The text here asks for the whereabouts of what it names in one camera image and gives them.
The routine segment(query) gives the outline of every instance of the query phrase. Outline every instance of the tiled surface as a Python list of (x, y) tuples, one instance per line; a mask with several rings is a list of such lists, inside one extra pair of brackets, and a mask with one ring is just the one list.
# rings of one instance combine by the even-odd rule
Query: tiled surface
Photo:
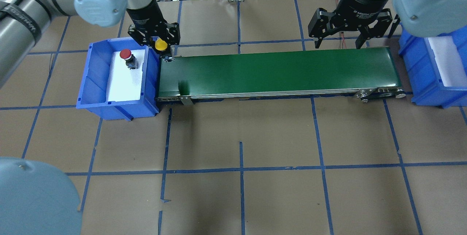
[(329, 234), (321, 172), (245, 172), (247, 234)]
[(418, 234), (400, 168), (326, 171), (334, 234)]
[[(249, 11), (252, 4), (257, 6)], [(305, 39), (316, 7), (332, 10), (333, 4), (297, 0)], [(294, 0), (247, 0), (240, 6), (242, 41), (269, 41), (241, 42), (241, 53), (302, 50)], [(177, 20), (178, 2), (160, 7), (165, 19)], [(265, 15), (277, 7), (288, 8), (287, 16)], [(185, 45), (179, 55), (238, 53), (237, 4), (183, 1), (181, 16)], [(275, 24), (282, 18), (286, 23)], [(26, 159), (68, 172), (86, 198), (84, 235), (437, 235), (466, 229), (467, 117), (461, 109), (417, 107), (410, 97), (387, 99), (386, 106), (351, 97), (314, 97), (314, 106), (310, 98), (226, 99), (163, 105), (156, 117), (103, 121), (99, 127), (96, 115), (73, 108), (85, 53), (59, 53), (46, 86), (47, 52), (57, 50), (66, 20), (54, 22), (34, 49), (40, 55), (29, 55), (0, 90), (0, 155), (21, 157), (27, 147)], [(271, 24), (279, 31), (272, 32)], [(61, 51), (86, 50), (119, 32), (73, 17)], [(287, 36), (292, 40), (271, 43)], [(320, 49), (339, 49), (336, 37)], [(347, 48), (355, 42), (351, 37), (346, 34)], [(207, 43), (213, 44), (191, 46)], [(313, 42), (304, 44), (314, 49)], [(390, 46), (410, 90), (397, 38), (368, 44)]]
[(92, 177), (81, 235), (156, 234), (160, 188), (158, 175)]
[(59, 54), (43, 105), (75, 105), (87, 53)]
[(326, 164), (399, 162), (381, 101), (322, 97), (315, 104)]
[(240, 232), (240, 174), (169, 174), (161, 234)]
[(36, 110), (0, 111), (0, 157), (21, 157)]
[(467, 230), (467, 166), (407, 168), (424, 234)]
[(50, 54), (28, 55), (0, 89), (0, 107), (39, 105), (49, 75)]
[(467, 160), (467, 127), (458, 107), (419, 107), (411, 97), (389, 99), (404, 162)]

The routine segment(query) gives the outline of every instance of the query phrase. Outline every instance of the conveyor belt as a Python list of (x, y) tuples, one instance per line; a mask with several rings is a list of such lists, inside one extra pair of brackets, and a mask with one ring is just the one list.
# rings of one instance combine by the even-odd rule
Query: conveyor belt
[(159, 101), (397, 89), (389, 48), (177, 57), (162, 62)]

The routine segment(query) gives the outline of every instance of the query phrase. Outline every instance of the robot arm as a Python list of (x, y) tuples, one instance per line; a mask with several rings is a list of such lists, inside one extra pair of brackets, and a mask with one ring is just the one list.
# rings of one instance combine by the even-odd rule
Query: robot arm
[(121, 21), (125, 10), (134, 23), (131, 37), (155, 50), (152, 37), (160, 37), (167, 46), (157, 52), (170, 60), (170, 45), (179, 43), (180, 29), (177, 23), (167, 23), (157, 0), (0, 0), (0, 87), (55, 17), (79, 15), (91, 24), (110, 27)]
[[(418, 37), (452, 32), (467, 24), (467, 0), (392, 0), (404, 28)], [(340, 0), (333, 12), (318, 8), (308, 25), (308, 34), (320, 47), (324, 37), (340, 31), (360, 31), (355, 42), (362, 47), (367, 39), (382, 37), (392, 21), (383, 9), (387, 0)], [(374, 27), (370, 24), (377, 21)]]

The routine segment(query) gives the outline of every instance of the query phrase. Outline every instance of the red cap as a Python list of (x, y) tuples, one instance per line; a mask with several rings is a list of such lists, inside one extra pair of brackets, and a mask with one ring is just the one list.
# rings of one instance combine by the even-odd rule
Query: red cap
[(128, 59), (131, 57), (131, 51), (129, 49), (123, 49), (120, 51), (120, 58)]

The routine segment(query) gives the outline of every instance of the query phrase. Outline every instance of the blue plastic container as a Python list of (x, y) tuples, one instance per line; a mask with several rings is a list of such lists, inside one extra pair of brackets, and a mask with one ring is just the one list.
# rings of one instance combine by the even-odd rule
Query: blue plastic container
[[(107, 102), (112, 54), (122, 49), (145, 50), (140, 99)], [(154, 50), (140, 46), (132, 38), (107, 39), (90, 44), (76, 108), (87, 109), (105, 120), (131, 121), (133, 118), (155, 116), (159, 112), (155, 105), (159, 66), (159, 57)]]
[[(467, 72), (467, 27), (448, 35), (452, 36)], [(412, 102), (443, 108), (467, 106), (467, 86), (454, 87), (443, 84), (427, 38), (414, 37), (403, 30), (399, 44), (399, 54), (404, 58), (412, 85)]]

